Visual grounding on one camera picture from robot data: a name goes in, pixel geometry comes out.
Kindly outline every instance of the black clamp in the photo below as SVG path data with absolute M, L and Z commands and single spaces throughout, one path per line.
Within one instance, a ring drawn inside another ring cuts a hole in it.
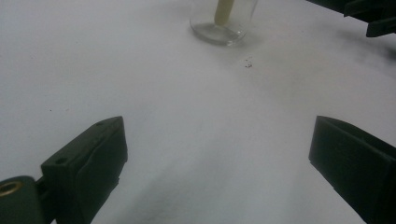
M 43 177 L 0 182 L 0 223 L 89 224 L 128 160 L 122 117 L 92 125 L 42 165 Z
M 307 0 L 369 23 L 367 37 L 396 33 L 395 0 Z

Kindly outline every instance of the glass jar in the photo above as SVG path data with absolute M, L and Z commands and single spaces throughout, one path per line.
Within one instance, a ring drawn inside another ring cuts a hole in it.
M 247 33 L 258 0 L 192 0 L 190 25 L 201 39 L 231 46 Z

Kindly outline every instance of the clamp jaw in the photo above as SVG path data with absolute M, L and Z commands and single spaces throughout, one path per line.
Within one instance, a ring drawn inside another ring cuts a hole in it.
M 17 176 L 0 182 L 0 222 L 89 224 L 127 160 L 122 117 L 97 122 L 47 159 L 37 181 Z

